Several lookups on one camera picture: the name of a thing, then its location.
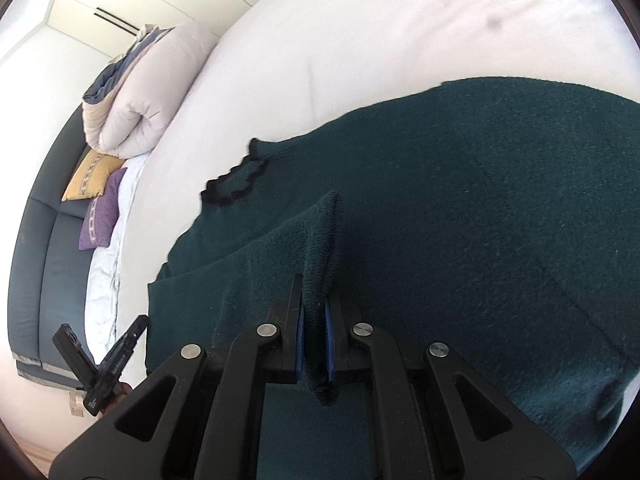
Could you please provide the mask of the dark green knit sweater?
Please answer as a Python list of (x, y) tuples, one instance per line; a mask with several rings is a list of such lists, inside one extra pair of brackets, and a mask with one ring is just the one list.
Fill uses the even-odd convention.
[(639, 371), (639, 107), (576, 84), (447, 82), (253, 140), (149, 287), (145, 366), (222, 347), (304, 279), (305, 377), (267, 391), (263, 479), (367, 479), (366, 394), (326, 374), (331, 289), (450, 344), (586, 468)]

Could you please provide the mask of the purple patterned cushion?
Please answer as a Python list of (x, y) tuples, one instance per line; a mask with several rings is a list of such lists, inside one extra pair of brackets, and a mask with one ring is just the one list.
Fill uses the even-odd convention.
[(114, 171), (107, 178), (103, 194), (90, 200), (78, 240), (78, 249), (81, 252), (105, 248), (111, 243), (112, 233), (119, 217), (119, 185), (126, 171), (125, 167)]

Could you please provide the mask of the yellow patterned cushion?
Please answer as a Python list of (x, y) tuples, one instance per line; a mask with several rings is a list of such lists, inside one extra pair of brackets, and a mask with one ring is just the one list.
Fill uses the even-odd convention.
[(102, 196), (108, 177), (122, 168), (124, 162), (123, 159), (101, 154), (95, 150), (88, 151), (68, 182), (62, 201), (90, 200), (90, 198)]

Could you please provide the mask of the folded beige duvet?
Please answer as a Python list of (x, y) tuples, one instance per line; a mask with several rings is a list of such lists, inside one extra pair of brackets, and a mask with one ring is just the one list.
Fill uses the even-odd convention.
[(143, 26), (82, 96), (90, 148), (120, 159), (154, 150), (217, 42), (199, 22)]

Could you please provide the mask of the white bed sheet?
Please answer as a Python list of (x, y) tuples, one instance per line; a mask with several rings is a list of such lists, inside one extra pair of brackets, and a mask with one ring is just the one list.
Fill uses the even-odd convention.
[(260, 0), (218, 40), (154, 150), (124, 159), (111, 243), (89, 271), (92, 356), (146, 311), (145, 285), (195, 218), (205, 182), (250, 140), (483, 76), (637, 99), (639, 50), (612, 0)]

